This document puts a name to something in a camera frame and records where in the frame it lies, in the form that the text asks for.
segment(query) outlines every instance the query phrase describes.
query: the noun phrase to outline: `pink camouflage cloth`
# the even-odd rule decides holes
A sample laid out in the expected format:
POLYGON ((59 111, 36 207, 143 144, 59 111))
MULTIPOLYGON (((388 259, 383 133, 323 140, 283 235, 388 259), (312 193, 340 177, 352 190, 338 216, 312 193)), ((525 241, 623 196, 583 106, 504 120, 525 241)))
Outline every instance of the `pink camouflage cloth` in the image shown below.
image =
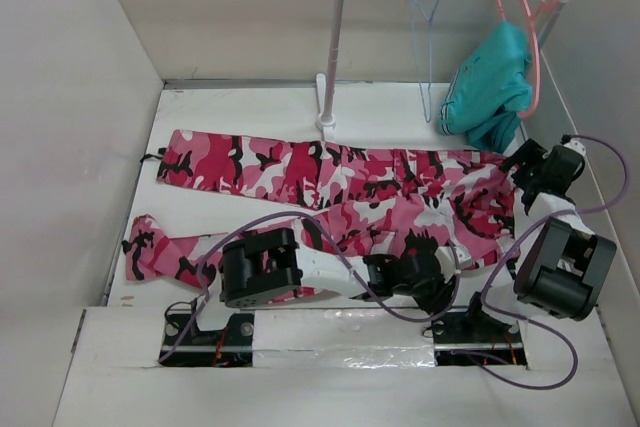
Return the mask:
MULTIPOLYGON (((451 242, 477 268, 497 262, 513 239, 514 186, 499 169, 503 160, 471 150, 363 149, 176 130, 157 180, 317 210, 314 217, 348 256, 435 252, 451 242)), ((307 247, 334 253, 304 220, 256 231, 283 226, 307 247)), ((224 235, 169 238, 152 216, 138 217, 123 242, 127 279, 168 275, 198 286, 200 256, 224 235)), ((221 255, 205 266, 209 282, 221 255)), ((294 295, 313 293, 303 287, 294 295)))

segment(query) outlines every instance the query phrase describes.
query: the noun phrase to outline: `drawstring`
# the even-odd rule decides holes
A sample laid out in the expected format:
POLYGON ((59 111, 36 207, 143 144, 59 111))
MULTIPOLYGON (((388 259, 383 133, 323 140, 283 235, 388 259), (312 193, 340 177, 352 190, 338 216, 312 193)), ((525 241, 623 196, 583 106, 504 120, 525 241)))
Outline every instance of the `drawstring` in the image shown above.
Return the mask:
POLYGON ((410 16, 410 23, 411 23, 411 43, 413 45, 413 60, 416 64, 416 72, 418 74, 418 85, 420 86, 420 98, 422 99, 422 110, 424 111, 424 118, 427 121, 427 123, 431 122, 431 72, 432 72, 432 68, 431 68, 431 59, 432 59, 432 55, 431 55, 431 26, 433 25, 433 19, 436 15, 436 10, 438 10, 438 5, 440 5, 440 0, 436 0, 436 3, 433 5, 433 9, 431 10, 431 14, 427 15, 427 13, 424 11, 424 9, 422 8, 422 5, 420 4, 420 1, 418 0, 409 0, 409 16, 410 16), (413 9, 411 8, 411 4, 415 5, 418 10, 420 11, 420 13, 422 14, 422 16, 424 17, 424 20, 427 21, 427 44, 428 44, 428 48, 429 48, 429 87, 427 88, 427 95, 429 97, 429 108, 427 109, 425 100, 424 100, 424 90, 422 89, 422 72, 420 71, 420 62, 418 61, 418 48, 416 47, 416 33, 415 33, 415 26, 414 26, 414 19, 413 19, 413 9))
POLYGON ((148 160, 148 159, 162 160, 162 157, 164 156, 166 151, 167 151, 166 147, 162 147, 162 148, 158 149, 158 155, 156 155, 156 154, 144 154, 142 156, 142 158, 140 159, 140 163, 142 163, 142 162, 144 162, 145 160, 148 160))

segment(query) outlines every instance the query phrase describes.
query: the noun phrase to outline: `teal garment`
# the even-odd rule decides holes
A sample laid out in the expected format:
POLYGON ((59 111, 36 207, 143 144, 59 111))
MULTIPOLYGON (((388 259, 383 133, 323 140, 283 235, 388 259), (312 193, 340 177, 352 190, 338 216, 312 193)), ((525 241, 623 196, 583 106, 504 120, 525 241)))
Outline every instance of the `teal garment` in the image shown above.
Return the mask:
POLYGON ((524 32, 502 21, 453 76, 440 105, 439 130, 467 133, 477 149, 503 153, 520 125, 517 112, 531 104, 525 79, 531 62, 524 32))

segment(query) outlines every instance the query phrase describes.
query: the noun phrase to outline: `clothes hanger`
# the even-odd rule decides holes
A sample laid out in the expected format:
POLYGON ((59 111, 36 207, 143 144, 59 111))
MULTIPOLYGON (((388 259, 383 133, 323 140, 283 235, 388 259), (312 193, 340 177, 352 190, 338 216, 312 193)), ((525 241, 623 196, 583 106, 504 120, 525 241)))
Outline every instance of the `clothes hanger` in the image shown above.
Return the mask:
MULTIPOLYGON (((536 33, 535 23, 540 14, 552 12, 557 4, 558 0, 541 0, 535 12, 532 14, 527 0, 520 0, 520 5, 524 10, 525 22, 527 24, 529 50, 533 57, 531 62, 531 68, 533 69, 533 97, 531 98, 531 104, 529 104, 527 110, 518 112, 518 117, 521 119, 526 119, 533 115, 538 108, 538 100, 540 98, 540 49, 538 47, 538 35, 536 33)), ((496 5, 500 20, 507 20, 504 14, 504 8, 502 7, 502 0, 496 0, 496 5)))

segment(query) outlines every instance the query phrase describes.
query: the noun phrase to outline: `camouflage pants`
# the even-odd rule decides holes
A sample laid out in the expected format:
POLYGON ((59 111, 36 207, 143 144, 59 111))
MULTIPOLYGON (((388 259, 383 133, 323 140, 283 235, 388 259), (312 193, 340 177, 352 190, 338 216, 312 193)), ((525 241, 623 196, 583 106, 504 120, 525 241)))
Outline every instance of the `camouflage pants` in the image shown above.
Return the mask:
MULTIPOLYGON (((316 219, 349 256, 435 252, 452 242, 480 267, 495 263, 513 237, 514 188, 499 170, 503 158, 470 150, 361 149, 178 130, 158 181, 319 210, 316 219)), ((304 245, 332 253, 309 222, 277 224, 285 225, 304 245)), ((127 279, 170 275, 197 286, 199 257, 223 236, 171 239, 153 217, 138 217, 123 242, 127 279)), ((210 281, 220 258, 215 254, 205 268, 210 281)))

